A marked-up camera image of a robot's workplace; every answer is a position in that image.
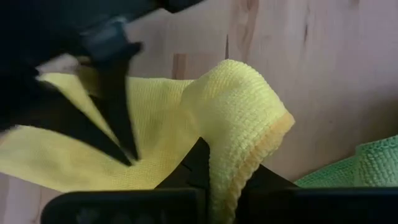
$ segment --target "black object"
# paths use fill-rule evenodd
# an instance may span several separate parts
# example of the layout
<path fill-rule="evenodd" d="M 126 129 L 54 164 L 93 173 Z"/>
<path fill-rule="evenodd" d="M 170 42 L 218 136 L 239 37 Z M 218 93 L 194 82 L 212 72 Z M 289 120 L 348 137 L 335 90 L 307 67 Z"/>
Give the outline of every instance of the black object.
<path fill-rule="evenodd" d="M 177 168 L 163 180 L 156 189 L 194 188 L 202 192 L 204 211 L 203 221 L 208 221 L 208 199 L 210 196 L 209 177 L 210 147 L 199 138 Z"/>
<path fill-rule="evenodd" d="M 257 190 L 246 197 L 245 223 L 391 223 L 398 188 Z"/>
<path fill-rule="evenodd" d="M 262 223 L 266 205 L 272 207 L 275 203 L 268 202 L 266 196 L 284 189 L 297 189 L 297 186 L 260 165 L 242 190 L 236 209 L 237 222 Z"/>
<path fill-rule="evenodd" d="M 126 104 L 126 75 L 140 43 L 124 25 L 160 7 L 178 12 L 199 0 L 5 0 L 1 3 L 0 131 L 16 124 L 84 141 L 117 161 L 138 159 Z M 113 142 L 54 86 L 38 82 L 36 66 L 63 53 L 96 72 L 80 77 L 118 139 Z"/>
<path fill-rule="evenodd" d="M 204 211 L 197 189 L 75 192 L 49 202 L 41 224 L 204 224 Z"/>

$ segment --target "wood grain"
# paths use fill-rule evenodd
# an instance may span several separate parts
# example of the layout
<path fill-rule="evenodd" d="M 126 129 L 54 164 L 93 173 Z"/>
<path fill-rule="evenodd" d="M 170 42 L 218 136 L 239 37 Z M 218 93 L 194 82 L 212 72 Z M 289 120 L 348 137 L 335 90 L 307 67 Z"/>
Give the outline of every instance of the wood grain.
<path fill-rule="evenodd" d="M 207 0 L 126 30 L 145 44 L 133 76 L 198 78 L 224 58 L 263 74 L 297 122 L 264 164 L 290 180 L 398 133 L 397 0 Z M 64 56 L 40 69 L 73 63 Z M 0 223 L 37 223 L 57 194 L 0 175 Z"/>

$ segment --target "green microfiber cloth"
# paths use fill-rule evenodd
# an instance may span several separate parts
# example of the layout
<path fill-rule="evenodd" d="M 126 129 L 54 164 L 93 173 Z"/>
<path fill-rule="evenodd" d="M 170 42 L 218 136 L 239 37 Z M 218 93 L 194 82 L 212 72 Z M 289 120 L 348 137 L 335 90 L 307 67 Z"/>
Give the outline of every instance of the green microfiber cloth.
<path fill-rule="evenodd" d="M 299 187 L 392 187 L 398 185 L 398 136 L 357 146 L 354 156 L 295 182 Z"/>

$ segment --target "microfiber cloth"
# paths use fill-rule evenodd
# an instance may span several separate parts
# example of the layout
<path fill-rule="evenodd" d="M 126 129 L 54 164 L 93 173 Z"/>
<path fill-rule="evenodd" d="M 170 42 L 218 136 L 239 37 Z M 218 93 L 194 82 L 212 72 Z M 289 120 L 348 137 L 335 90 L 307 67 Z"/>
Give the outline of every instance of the microfiber cloth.
<path fill-rule="evenodd" d="M 76 76 L 49 73 L 41 79 L 114 138 Z M 61 192 L 153 189 L 202 137 L 210 146 L 213 222 L 231 223 L 246 181 L 294 123 L 263 77 L 233 60 L 197 80 L 129 78 L 127 91 L 142 157 L 133 166 L 68 136 L 19 126 L 0 145 L 0 172 Z"/>
<path fill-rule="evenodd" d="M 398 136 L 359 145 L 354 156 L 296 181 L 300 187 L 398 186 Z"/>

